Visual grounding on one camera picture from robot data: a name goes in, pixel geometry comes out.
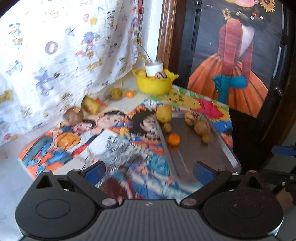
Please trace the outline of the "brown round fruit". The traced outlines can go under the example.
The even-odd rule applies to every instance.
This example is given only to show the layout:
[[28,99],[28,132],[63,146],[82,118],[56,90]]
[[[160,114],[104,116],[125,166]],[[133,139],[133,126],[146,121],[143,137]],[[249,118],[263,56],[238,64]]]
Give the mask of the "brown round fruit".
[[210,132],[210,125],[207,121],[199,121],[194,126],[194,131],[200,136],[204,136]]

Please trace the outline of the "kiwi with sticker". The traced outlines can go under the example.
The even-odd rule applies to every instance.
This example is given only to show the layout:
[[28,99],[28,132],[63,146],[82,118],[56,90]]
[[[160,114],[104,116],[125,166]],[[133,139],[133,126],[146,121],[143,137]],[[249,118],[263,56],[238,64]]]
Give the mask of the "kiwi with sticker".
[[81,123],[81,121],[83,121],[84,113],[81,110],[81,108],[72,107],[64,113],[63,118],[70,125],[76,125],[78,123]]

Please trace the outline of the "small brown longan fruit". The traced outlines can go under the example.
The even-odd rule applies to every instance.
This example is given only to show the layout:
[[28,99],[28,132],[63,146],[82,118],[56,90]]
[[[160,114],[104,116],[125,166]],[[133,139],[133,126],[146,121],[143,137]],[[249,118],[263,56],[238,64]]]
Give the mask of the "small brown longan fruit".
[[163,131],[164,131],[165,133],[171,133],[171,130],[172,130],[172,128],[171,128],[171,124],[170,124],[170,123],[165,123],[165,124],[163,125]]

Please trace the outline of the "green pear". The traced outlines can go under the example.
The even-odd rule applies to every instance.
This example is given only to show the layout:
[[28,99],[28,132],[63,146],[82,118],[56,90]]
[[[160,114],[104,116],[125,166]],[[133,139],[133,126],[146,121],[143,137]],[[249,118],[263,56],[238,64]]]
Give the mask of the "green pear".
[[81,102],[81,107],[91,115],[98,114],[100,112],[99,103],[91,97],[85,96]]
[[123,96],[123,91],[120,88],[114,88],[109,91],[108,96],[111,100],[121,100]]

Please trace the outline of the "small orange citrus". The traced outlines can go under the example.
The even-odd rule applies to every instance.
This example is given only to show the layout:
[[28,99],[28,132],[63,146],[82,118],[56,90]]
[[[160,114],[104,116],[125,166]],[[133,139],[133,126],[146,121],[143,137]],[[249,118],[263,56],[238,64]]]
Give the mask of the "small orange citrus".
[[127,97],[127,98],[133,98],[133,97],[134,97],[134,92],[133,92],[132,90],[128,90],[128,91],[126,92],[126,97]]

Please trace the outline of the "metal tray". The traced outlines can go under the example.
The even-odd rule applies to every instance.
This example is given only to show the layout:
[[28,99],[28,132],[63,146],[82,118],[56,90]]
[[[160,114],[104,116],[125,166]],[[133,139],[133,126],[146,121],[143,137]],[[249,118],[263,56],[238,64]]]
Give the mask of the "metal tray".
[[200,117],[210,125],[208,144],[204,144],[194,128],[186,124],[184,112],[173,112],[171,132],[178,134],[181,140],[175,147],[169,144],[169,135],[162,130],[163,125],[158,122],[157,118],[154,118],[171,175],[182,185],[199,181],[193,173],[196,161],[204,163],[215,171],[226,169],[235,175],[241,173],[240,162],[222,136],[205,115],[200,114]]

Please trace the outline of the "cartoon kids drawing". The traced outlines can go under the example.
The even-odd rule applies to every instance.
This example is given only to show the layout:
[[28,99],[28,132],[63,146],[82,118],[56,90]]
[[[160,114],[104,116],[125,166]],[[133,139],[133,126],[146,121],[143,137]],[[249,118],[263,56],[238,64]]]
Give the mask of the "cartoon kids drawing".
[[104,130],[113,128],[126,117],[126,110],[102,107],[91,115],[84,113],[81,123],[70,125],[67,121],[57,124],[29,143],[19,155],[25,170],[36,178],[41,172],[62,169],[73,158],[79,156]]

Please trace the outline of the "grey dragon drawing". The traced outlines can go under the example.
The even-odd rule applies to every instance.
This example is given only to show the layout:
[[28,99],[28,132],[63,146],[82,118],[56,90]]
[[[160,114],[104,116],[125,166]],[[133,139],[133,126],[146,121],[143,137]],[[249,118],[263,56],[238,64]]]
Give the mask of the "grey dragon drawing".
[[103,161],[105,175],[95,186],[118,202],[125,199],[181,201],[202,187],[175,179],[166,158],[150,149],[103,131],[87,147],[88,162]]

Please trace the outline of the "orange mandarin on tray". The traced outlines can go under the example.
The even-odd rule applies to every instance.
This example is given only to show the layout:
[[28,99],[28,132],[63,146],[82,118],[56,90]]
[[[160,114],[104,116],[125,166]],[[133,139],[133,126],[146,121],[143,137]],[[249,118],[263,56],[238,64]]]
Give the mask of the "orange mandarin on tray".
[[181,142],[181,138],[177,133],[172,133],[168,136],[168,144],[172,146],[178,146]]

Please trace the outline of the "striped pepino melon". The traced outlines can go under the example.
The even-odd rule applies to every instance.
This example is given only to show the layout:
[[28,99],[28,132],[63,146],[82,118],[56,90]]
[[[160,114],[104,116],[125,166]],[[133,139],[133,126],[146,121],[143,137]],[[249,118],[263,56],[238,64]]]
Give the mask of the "striped pepino melon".
[[201,120],[201,117],[198,111],[191,110],[185,113],[184,119],[188,126],[194,126]]

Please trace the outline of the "yellow lemon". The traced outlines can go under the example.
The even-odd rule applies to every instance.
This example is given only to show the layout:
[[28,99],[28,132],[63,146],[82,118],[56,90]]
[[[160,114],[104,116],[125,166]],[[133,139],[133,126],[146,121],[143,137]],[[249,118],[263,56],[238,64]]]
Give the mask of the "yellow lemon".
[[168,106],[160,106],[156,111],[156,118],[160,123],[169,123],[172,119],[172,110]]

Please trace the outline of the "yellow plastic bowl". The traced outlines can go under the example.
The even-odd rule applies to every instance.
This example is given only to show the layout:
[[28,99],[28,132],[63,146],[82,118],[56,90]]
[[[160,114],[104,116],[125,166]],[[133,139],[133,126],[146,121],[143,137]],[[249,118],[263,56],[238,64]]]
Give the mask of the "yellow plastic bowl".
[[140,72],[144,72],[144,68],[132,69],[137,88],[141,92],[151,95],[164,95],[169,93],[172,88],[173,81],[179,77],[178,74],[174,74],[168,71],[168,69],[164,69],[164,73],[167,75],[167,78],[163,79],[148,78],[143,74],[138,75]]

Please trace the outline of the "striped fruit in bowl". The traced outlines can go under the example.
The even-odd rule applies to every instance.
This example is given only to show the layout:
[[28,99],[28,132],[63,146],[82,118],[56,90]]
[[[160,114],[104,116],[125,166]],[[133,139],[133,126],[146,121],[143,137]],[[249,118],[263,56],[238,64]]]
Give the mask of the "striped fruit in bowl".
[[166,73],[163,71],[157,72],[154,76],[156,79],[165,79],[168,78]]

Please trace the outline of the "white jar with twigs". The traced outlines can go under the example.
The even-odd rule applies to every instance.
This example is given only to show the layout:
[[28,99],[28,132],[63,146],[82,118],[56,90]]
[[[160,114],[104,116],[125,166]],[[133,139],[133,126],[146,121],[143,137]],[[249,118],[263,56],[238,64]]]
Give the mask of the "white jar with twigs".
[[161,60],[155,60],[145,63],[145,71],[148,77],[155,77],[158,72],[163,71],[163,63]]

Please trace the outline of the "girl orange dress poster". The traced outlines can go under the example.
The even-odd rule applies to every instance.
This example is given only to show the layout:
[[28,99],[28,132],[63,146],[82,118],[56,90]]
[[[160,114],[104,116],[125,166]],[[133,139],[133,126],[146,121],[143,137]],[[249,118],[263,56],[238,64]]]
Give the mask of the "girl orange dress poster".
[[187,88],[257,117],[280,48],[279,1],[203,1]]

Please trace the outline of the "white cartoon print cloth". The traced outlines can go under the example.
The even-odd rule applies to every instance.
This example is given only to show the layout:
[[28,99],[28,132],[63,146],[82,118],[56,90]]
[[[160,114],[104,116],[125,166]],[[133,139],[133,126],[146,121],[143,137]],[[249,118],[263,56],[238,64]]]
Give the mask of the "white cartoon print cloth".
[[1,16],[1,144],[124,77],[142,1],[17,1]]

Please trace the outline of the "wooden door frame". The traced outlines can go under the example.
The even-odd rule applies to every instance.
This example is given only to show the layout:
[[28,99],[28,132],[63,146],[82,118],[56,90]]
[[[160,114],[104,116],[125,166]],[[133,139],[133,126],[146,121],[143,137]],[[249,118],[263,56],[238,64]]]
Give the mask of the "wooden door frame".
[[162,61],[163,67],[165,69],[168,69],[171,56],[171,45],[175,26],[176,8],[176,0],[163,1],[162,17],[159,28],[157,59]]

